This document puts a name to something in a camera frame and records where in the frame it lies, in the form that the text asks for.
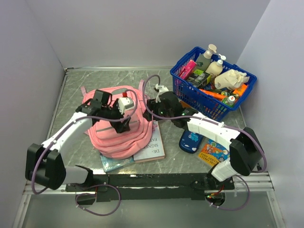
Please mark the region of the pink school backpack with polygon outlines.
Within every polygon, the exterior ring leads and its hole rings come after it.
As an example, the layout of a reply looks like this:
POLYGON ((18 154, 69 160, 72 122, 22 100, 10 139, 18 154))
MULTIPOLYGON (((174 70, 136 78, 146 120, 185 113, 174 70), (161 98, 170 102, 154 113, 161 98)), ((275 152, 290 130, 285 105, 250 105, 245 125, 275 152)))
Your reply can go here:
POLYGON ((143 97, 143 83, 139 82, 137 89, 132 86, 116 86, 102 88, 102 91, 109 92, 113 95, 112 106, 117 98, 123 96, 125 90, 133 90, 138 97, 138 106, 135 113, 131 116, 129 122, 130 130, 117 133, 108 121, 99 121, 85 133, 89 136, 92 145, 100 151, 100 153, 113 159, 126 159, 145 147, 152 137, 153 121, 147 121, 143 114, 146 110, 144 103, 149 96, 143 97))

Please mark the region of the white book pink flowers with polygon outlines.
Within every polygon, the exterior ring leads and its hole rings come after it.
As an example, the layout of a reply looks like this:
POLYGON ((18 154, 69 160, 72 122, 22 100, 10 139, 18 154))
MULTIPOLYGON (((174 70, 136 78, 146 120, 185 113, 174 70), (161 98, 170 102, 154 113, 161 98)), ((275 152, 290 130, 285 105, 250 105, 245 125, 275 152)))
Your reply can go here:
POLYGON ((153 122, 152 136, 149 143, 138 151, 133 160, 135 163, 154 161, 165 158, 161 132, 157 121, 153 122))

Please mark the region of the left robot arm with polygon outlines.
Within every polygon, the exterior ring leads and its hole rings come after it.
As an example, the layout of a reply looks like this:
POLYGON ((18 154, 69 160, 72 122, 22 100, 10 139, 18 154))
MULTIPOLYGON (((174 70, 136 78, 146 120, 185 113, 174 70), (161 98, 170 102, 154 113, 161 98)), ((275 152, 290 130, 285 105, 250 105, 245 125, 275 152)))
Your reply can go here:
POLYGON ((79 165, 67 166, 63 158, 69 146, 100 120, 109 122, 119 133, 127 129, 131 116, 124 114, 136 110, 138 98, 130 98, 126 92, 114 102, 112 98, 111 93, 96 90, 93 98, 77 107, 57 133, 41 144, 34 143, 28 147, 25 177, 31 181, 34 194, 39 193, 35 184, 52 190, 63 184, 77 184, 84 191, 92 189, 93 171, 79 165))

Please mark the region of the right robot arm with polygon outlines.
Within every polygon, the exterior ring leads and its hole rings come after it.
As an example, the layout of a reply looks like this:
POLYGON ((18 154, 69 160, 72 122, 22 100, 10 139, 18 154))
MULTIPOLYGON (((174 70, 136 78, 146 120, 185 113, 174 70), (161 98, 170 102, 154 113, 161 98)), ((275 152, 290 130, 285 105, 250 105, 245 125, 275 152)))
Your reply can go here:
POLYGON ((212 189, 220 188, 224 181, 234 175, 250 175, 260 160, 266 159, 251 128, 228 126, 195 109, 184 108, 172 91, 164 92, 156 99, 148 99, 144 105, 147 119, 170 120, 176 127, 211 139, 229 152, 230 156, 214 165, 209 172, 207 183, 212 189))

